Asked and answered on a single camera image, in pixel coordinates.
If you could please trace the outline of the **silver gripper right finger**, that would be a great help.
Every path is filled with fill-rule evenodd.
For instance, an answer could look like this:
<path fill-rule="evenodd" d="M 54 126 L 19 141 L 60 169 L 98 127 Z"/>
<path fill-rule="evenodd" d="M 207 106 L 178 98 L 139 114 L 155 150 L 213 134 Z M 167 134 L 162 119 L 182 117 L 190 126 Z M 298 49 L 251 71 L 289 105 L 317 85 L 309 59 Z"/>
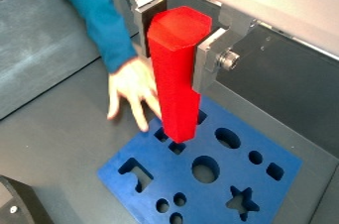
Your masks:
<path fill-rule="evenodd" d="M 235 44 L 257 26 L 257 18 L 223 4 L 219 15 L 222 27 L 198 44 L 192 88 L 202 93 L 218 77 L 219 70 L 233 70 L 241 60 Z"/>

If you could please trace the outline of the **teal sleeved forearm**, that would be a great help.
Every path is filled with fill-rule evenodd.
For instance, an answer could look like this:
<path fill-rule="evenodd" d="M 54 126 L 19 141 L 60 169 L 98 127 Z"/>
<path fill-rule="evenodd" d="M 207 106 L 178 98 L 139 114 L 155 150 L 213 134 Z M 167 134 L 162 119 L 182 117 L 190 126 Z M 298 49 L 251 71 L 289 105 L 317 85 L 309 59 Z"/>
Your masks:
<path fill-rule="evenodd" d="M 96 44 L 108 73 L 116 73 L 136 58 L 124 19 L 114 0 L 70 0 L 84 19 L 87 34 Z"/>

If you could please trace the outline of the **bare human hand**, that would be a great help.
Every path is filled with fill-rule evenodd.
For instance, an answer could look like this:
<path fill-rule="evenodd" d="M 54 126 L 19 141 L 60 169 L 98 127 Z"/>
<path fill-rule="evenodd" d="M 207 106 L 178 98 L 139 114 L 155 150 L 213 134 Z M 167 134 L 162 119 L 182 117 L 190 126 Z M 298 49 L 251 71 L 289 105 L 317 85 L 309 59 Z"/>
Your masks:
<path fill-rule="evenodd" d="M 130 60 L 119 71 L 108 76 L 108 119 L 118 115 L 122 98 L 130 104 L 139 130 L 147 132 L 148 124 L 142 102 L 147 103 L 158 117 L 162 117 L 162 112 L 152 67 L 140 57 Z"/>

